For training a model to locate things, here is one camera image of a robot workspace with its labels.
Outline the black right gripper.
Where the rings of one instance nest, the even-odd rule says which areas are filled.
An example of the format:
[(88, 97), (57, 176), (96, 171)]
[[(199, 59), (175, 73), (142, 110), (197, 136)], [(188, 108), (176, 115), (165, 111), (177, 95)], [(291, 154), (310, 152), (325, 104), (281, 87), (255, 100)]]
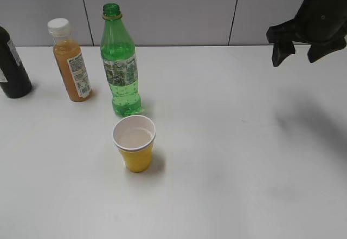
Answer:
[(312, 44), (307, 56), (314, 63), (346, 47), (346, 0), (303, 0), (293, 19), (269, 27), (266, 36), (274, 67), (295, 54), (292, 41)]

